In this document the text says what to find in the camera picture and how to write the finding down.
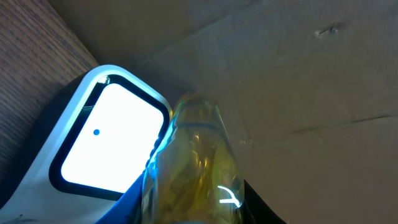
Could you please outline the yellow dish soap bottle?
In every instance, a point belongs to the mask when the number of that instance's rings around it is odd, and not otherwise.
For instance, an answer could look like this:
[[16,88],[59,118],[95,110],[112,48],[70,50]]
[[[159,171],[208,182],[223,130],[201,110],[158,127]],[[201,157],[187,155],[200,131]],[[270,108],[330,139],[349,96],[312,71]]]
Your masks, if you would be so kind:
[[242,223],[244,181],[216,103],[185,96],[150,159],[142,223]]

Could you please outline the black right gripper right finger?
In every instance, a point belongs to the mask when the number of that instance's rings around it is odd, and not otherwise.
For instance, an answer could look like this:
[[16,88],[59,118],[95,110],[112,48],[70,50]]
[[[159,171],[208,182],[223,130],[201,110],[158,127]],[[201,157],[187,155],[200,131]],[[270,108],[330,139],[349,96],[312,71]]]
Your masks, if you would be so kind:
[[286,224],[246,180],[244,181],[243,220],[244,223],[250,224]]

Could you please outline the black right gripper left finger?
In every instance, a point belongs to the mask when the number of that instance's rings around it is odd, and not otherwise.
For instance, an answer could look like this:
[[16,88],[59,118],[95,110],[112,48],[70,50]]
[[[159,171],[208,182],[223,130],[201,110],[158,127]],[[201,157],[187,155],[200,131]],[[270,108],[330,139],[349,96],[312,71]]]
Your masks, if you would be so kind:
[[144,174],[129,187],[115,205],[95,224],[140,224]]

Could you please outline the white barcode scanner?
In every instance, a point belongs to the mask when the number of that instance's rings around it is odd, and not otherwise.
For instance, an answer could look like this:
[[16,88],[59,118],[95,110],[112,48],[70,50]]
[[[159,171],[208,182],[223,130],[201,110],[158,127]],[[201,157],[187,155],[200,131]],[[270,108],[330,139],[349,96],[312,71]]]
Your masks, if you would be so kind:
[[78,77],[27,138],[1,191],[1,222],[97,222],[143,173],[171,114],[160,93],[119,66]]

